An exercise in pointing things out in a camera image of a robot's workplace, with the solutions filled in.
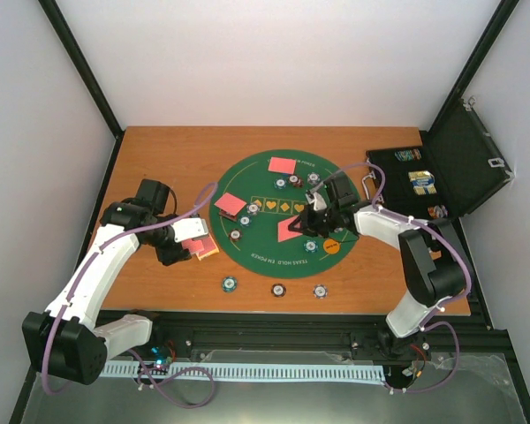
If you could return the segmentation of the red card seat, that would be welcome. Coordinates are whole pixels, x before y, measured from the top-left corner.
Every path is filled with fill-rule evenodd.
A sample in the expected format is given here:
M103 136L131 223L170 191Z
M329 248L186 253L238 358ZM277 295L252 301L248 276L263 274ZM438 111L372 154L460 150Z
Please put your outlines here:
M302 235L300 231L290 230L289 226L297 220L298 216L284 219L277 224L277 242L282 243L290 239L295 239Z
M214 205L225 214L236 216L246 206L246 201L231 193L224 193Z
M296 163L295 159L273 156L270 158L268 171L291 175L296 169Z

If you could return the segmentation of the red backed card deck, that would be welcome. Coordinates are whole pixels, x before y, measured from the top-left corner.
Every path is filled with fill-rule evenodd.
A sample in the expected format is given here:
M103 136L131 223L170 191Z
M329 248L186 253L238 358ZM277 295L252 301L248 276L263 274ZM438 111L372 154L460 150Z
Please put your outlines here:
M198 256L213 252L216 248L216 244L211 237L187 239L181 242L181 246L186 249L190 255Z

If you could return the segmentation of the orange big blind button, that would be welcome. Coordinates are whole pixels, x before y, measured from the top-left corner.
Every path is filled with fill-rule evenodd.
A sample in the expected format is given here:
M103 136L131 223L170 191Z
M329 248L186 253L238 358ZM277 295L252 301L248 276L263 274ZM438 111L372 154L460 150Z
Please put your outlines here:
M334 255L334 254L338 254L340 252L340 249L341 249L341 243L337 240L334 240L334 239L326 239L324 242L323 242L323 250L326 254L328 255Z

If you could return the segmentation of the green 50 chip top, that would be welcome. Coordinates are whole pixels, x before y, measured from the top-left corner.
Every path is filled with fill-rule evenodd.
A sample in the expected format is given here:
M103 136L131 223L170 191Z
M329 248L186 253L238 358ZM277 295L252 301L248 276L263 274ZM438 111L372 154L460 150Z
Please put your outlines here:
M274 187L279 190L285 189L285 187L287 187L287 182L284 178L278 178L274 182Z

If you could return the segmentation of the brown 100 chip top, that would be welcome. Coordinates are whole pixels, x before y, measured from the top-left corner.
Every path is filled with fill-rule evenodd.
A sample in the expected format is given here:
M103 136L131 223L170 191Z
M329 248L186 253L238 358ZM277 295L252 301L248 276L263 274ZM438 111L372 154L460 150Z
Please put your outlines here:
M288 181L294 187L302 187L304 185L302 178L296 174L290 175Z

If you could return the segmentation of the red card top seat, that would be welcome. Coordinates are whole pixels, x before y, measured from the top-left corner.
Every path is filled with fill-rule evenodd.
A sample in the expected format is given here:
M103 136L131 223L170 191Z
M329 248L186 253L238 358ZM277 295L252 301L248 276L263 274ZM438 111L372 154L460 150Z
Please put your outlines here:
M268 171L291 175L296 169L296 163L295 159L273 156L270 158Z

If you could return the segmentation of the triangular all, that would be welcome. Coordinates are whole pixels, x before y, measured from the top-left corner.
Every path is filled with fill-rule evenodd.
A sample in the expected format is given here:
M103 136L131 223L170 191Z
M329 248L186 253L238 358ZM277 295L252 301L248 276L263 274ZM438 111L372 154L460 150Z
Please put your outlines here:
M226 212L224 212L224 211L220 211L220 212L219 212L219 215L220 215L221 217L223 217L223 218L225 218L225 219L228 219L228 220L230 220L230 221L233 221L233 222L237 222L237 220L238 220L238 218L237 218L236 215L231 215L231 214L226 213Z

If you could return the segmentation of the brown 100 chip stack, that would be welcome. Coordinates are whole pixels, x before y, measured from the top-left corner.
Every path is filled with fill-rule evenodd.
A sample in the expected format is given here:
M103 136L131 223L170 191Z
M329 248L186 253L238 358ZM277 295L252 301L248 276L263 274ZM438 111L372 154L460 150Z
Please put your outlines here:
M271 287L271 293L276 298L281 298L286 294L286 287L283 284L274 284Z

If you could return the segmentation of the green blue 50 chip stack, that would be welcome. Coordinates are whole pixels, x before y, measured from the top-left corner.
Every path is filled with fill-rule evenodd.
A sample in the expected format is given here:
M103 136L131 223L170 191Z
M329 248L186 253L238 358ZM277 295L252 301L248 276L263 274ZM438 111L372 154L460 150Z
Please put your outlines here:
M226 293L234 292L238 287L238 281L233 276L227 276L222 281L222 289Z

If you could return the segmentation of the blue white chip stack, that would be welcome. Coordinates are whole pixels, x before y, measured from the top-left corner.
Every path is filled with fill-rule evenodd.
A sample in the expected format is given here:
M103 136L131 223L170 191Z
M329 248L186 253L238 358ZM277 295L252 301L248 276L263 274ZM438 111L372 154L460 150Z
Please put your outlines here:
M324 299L328 295L328 288L323 284L317 284L313 289L313 294L317 299Z

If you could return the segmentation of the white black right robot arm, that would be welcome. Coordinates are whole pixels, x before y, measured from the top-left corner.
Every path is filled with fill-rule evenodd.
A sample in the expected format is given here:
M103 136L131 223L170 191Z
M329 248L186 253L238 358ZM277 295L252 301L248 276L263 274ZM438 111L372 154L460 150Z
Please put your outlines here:
M427 322L459 297L469 294L473 268L451 222L425 221L361 201L350 179L337 171L305 193L307 204L288 225L309 238L328 238L337 229L377 239L401 257L406 292L377 330L375 346L396 359Z

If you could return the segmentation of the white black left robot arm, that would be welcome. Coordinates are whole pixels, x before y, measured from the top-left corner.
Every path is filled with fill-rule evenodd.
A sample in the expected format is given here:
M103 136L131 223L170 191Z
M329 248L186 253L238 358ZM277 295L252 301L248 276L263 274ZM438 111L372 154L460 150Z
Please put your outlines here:
M129 313L102 326L96 320L118 274L141 246L152 246L157 260L170 266L190 257L185 241L207 235L196 213L164 213L170 195L167 185L144 179L135 196L111 203L69 283L44 312L26 316L28 356L43 379L53 375L89 385L120 353L137 346L153 356L164 349L166 334L149 313Z

